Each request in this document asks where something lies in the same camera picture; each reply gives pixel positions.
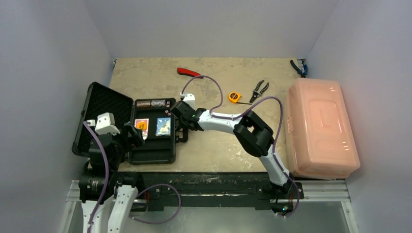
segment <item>orange plastic storage box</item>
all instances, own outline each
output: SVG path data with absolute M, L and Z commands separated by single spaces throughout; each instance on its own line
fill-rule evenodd
M 285 130 L 294 176 L 347 178 L 360 166 L 338 82 L 299 78 L 288 90 Z

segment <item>blue-handled pliers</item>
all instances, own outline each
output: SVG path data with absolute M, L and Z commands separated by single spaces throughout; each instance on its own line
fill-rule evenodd
M 297 71 L 297 73 L 300 75 L 300 77 L 302 78 L 306 78 L 306 75 L 308 74 L 308 66 L 307 65 L 303 65 L 303 72 L 301 69 L 299 69 L 299 67 L 297 67 L 295 65 L 295 62 L 293 62 L 293 60 L 291 60 L 291 65 L 292 67 Z

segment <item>wire cutters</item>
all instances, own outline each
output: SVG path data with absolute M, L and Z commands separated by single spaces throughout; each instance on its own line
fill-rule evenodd
M 252 93 L 252 97 L 249 100 L 249 103 L 253 103 L 253 101 L 255 101 L 258 97 L 263 95 L 263 92 L 265 92 L 268 88 L 269 88 L 269 83 L 267 83 L 260 91 L 259 88 L 262 85 L 262 83 L 264 82 L 264 80 L 260 80 L 257 85 L 256 88 L 253 90 Z
M 291 65 L 297 71 L 297 73 L 300 75 L 301 78 L 306 78 L 306 75 L 308 74 L 308 66 L 307 65 L 303 65 L 303 72 L 302 72 L 301 69 L 299 69 L 299 67 L 297 67 L 295 65 L 295 62 L 293 62 L 293 60 L 291 60 Z
M 194 72 L 194 71 L 192 71 L 192 70 L 190 70 L 190 69 L 185 69 L 185 68 L 177 68 L 177 73 L 178 74 L 180 74 L 180 75 L 187 75 L 187 76 L 190 76 L 190 77 L 196 77 L 196 76 L 199 76 L 200 74 L 198 73 L 198 72 Z

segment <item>open case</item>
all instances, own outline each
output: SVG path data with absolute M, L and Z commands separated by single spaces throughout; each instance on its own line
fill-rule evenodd
M 141 105 L 142 102 L 149 103 L 149 106 Z M 98 115 L 109 112 L 113 113 L 116 127 L 121 130 L 123 136 L 128 134 L 126 130 L 122 130 L 125 122 L 131 121 L 137 127 L 136 119 L 148 119 L 145 130 L 143 130 L 143 132 L 146 131 L 143 133 L 146 133 L 144 136 L 145 144 L 126 155 L 129 163 L 134 165 L 173 163 L 176 159 L 176 143 L 187 141 L 187 131 L 183 132 L 183 138 L 176 135 L 176 131 L 180 129 L 176 127 L 175 116 L 168 111 L 175 103 L 175 98 L 136 100 L 134 102 L 128 96 L 94 82 L 87 90 L 72 152 L 79 156 L 88 157 L 92 137 L 83 126 L 83 121 L 97 119 Z M 159 118 L 170 118 L 170 134 L 161 135 L 159 133 L 157 130 Z

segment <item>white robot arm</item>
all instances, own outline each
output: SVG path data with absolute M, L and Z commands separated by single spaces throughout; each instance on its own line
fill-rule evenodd
M 289 171 L 285 168 L 277 152 L 273 151 L 273 131 L 272 129 L 253 111 L 248 112 L 243 117 L 240 114 L 230 115 L 213 113 L 210 110 L 198 108 L 194 110 L 195 98 L 193 94 L 185 94 L 182 101 L 172 107 L 171 112 L 179 119 L 183 127 L 191 130 L 215 130 L 235 135 L 243 148 L 259 158 L 269 174 L 270 181 L 278 186 L 289 189 L 287 175 Z
M 122 151 L 127 150 L 128 144 L 139 145 L 144 143 L 141 132 L 133 128 L 133 126 L 127 122 L 125 127 L 131 135 L 134 137 L 123 138 L 120 135 L 120 130 L 115 125 L 114 116 L 112 113 L 104 113 L 97 117 L 97 120 L 88 120 L 89 127 L 94 127 L 94 131 L 97 133 L 98 138 L 102 141 L 103 146 L 106 149 L 111 148 L 113 145 L 121 145 Z M 83 209 L 83 232 L 84 233 L 121 233 L 123 232 L 124 224 L 130 213 L 133 201 L 138 193 L 136 179 L 128 179 L 123 183 L 117 183 L 117 195 L 114 194 L 114 186 L 118 181 L 117 167 L 121 162 L 120 157 L 124 154 L 110 154 L 107 150 L 106 157 L 109 159 L 109 166 L 112 169 L 109 171 L 109 181 L 106 191 L 103 193 L 103 199 L 100 203 L 97 201 L 97 197 L 101 195 L 101 190 L 104 183 L 104 166 L 102 165 L 101 151 L 96 151 L 97 148 L 91 147 L 90 149 L 90 163 L 92 169 L 89 169 L 83 176 L 79 183 L 81 197 L 82 197 L 82 209 Z

